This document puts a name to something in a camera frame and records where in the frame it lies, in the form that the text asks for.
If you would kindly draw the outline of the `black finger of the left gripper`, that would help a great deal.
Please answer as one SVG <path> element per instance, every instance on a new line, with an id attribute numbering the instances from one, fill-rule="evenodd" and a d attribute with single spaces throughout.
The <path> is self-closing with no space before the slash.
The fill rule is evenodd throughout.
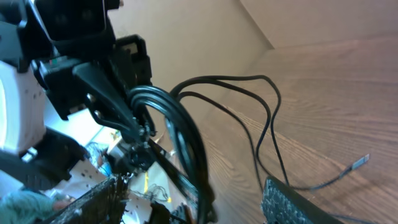
<path id="1" fill-rule="evenodd" d="M 153 122 L 133 112 L 126 97 L 98 64 L 77 65 L 72 74 L 85 106 L 98 124 L 117 129 L 133 140 L 148 140 L 155 136 Z"/>
<path id="2" fill-rule="evenodd" d="M 191 173 L 183 174 L 168 159 L 161 154 L 163 150 L 157 143 L 149 139 L 146 148 L 150 149 L 152 157 L 159 163 L 168 175 L 174 186 L 180 191 L 188 204 L 194 209 L 199 209 L 199 186 L 198 181 Z"/>

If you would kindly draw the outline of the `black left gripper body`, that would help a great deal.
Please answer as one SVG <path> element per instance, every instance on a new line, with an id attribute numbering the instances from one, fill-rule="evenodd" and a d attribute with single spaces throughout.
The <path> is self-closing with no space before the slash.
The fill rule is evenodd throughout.
<path id="1" fill-rule="evenodd" d="M 117 38 L 109 11 L 122 1 L 19 1 L 21 34 L 26 62 L 59 117 L 87 109 L 72 69 L 95 63 L 129 101 L 131 91 L 150 85 L 152 72 L 146 43 L 139 35 Z M 132 109 L 151 120 L 147 108 Z"/>

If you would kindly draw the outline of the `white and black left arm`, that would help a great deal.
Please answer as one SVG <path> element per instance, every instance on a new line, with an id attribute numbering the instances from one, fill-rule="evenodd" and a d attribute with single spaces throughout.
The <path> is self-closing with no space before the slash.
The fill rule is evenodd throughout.
<path id="1" fill-rule="evenodd" d="M 120 172 L 158 162 L 199 211 L 212 203 L 198 129 L 175 93 L 153 86 L 146 43 L 116 38 L 109 11 L 122 1 L 1 2 L 1 167 L 37 190 L 70 180 L 84 159 L 72 138 L 44 123 L 88 110 L 133 148 Z"/>

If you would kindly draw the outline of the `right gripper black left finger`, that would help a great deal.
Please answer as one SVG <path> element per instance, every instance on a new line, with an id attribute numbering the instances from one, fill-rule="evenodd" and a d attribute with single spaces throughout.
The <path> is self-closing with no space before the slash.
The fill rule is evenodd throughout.
<path id="1" fill-rule="evenodd" d="M 128 177 L 114 175 L 40 224 L 121 223 L 128 201 Z"/>

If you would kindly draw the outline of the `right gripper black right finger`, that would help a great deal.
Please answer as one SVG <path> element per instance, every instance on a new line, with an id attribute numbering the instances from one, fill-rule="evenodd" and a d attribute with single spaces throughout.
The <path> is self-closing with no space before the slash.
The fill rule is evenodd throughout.
<path id="1" fill-rule="evenodd" d="M 341 223 L 275 177 L 265 181 L 261 208 L 267 223 Z"/>

